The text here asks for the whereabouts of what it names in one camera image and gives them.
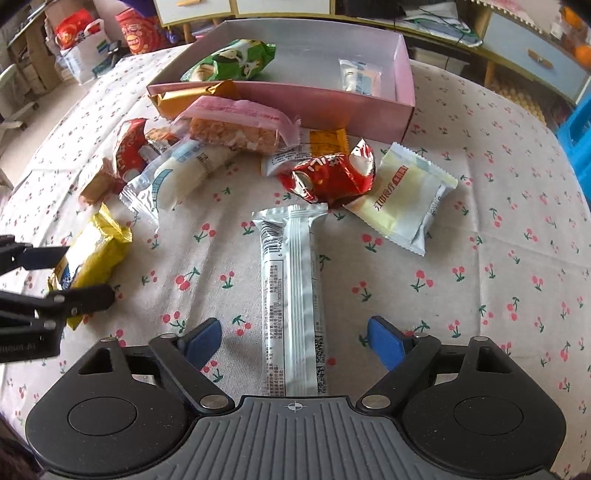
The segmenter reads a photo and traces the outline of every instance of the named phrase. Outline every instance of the pink snack wrapper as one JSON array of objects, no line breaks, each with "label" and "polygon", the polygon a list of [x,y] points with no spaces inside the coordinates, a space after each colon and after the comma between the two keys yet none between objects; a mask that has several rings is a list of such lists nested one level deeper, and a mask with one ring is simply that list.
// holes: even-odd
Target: pink snack wrapper
[{"label": "pink snack wrapper", "polygon": [[173,131],[188,130],[191,139],[205,143],[273,154],[300,144],[299,124],[260,103],[202,96],[178,116]]}]

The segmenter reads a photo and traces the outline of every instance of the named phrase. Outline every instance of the tablecloth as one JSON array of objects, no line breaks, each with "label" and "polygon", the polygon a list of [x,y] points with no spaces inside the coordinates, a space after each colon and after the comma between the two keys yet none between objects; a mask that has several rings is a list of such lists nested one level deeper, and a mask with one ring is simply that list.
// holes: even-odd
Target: tablecloth
[{"label": "tablecloth", "polygon": [[[179,48],[123,59],[57,125],[31,160],[0,218],[2,233],[33,245],[69,244],[95,211],[77,201],[82,167],[113,140],[121,119],[164,125],[145,85]],[[554,399],[567,436],[554,464],[586,468],[591,432],[589,208],[554,135],[519,106],[460,77],[413,63],[417,107],[404,145],[455,175],[420,257],[343,209],[319,235],[328,338],[328,389],[357,399],[385,374],[368,348],[367,319],[443,343],[491,337]],[[2,411],[19,432],[31,407],[97,339],[143,345],[217,317],[219,352],[203,368],[238,400],[261,391],[259,238],[253,211],[298,202],[254,159],[217,171],[157,233],[117,198],[134,241],[111,285],[116,303],[66,329],[61,355],[2,367]],[[45,293],[48,271],[15,271],[0,287]]]}]

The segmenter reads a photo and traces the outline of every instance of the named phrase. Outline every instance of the shopping bag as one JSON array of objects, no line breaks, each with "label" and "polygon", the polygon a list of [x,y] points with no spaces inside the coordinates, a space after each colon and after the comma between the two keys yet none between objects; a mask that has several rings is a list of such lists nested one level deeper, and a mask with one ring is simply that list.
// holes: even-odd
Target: shopping bag
[{"label": "shopping bag", "polygon": [[[100,31],[91,34],[90,30],[96,25],[100,25]],[[85,29],[83,40],[68,50],[62,50],[61,56],[72,76],[80,84],[92,80],[111,68],[109,39],[105,34],[102,19],[99,18],[89,24]]]}]

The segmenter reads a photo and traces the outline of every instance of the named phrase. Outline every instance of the orange fruit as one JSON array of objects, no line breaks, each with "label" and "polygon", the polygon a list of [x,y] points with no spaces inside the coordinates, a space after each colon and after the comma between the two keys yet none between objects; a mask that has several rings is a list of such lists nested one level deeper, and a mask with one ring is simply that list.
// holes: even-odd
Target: orange fruit
[{"label": "orange fruit", "polygon": [[579,45],[575,47],[574,58],[586,69],[591,69],[591,46]]},{"label": "orange fruit", "polygon": [[568,23],[571,27],[573,27],[575,30],[579,30],[583,27],[583,21],[569,7],[563,8],[562,17],[564,18],[564,21]]}]

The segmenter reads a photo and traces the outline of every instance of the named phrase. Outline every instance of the pink box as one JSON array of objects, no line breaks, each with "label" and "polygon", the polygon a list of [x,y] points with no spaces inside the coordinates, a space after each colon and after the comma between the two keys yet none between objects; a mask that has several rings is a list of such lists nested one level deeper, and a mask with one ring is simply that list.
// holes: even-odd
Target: pink box
[{"label": "pink box", "polygon": [[[179,82],[199,60],[247,38],[275,43],[273,60],[256,78],[236,82],[242,98],[277,108],[302,127],[335,130],[383,143],[400,142],[412,118],[415,97],[408,51],[401,34],[364,25],[298,18],[229,20],[173,60],[148,85],[148,93],[218,82]],[[341,90],[339,59],[382,69],[381,96]]]}]

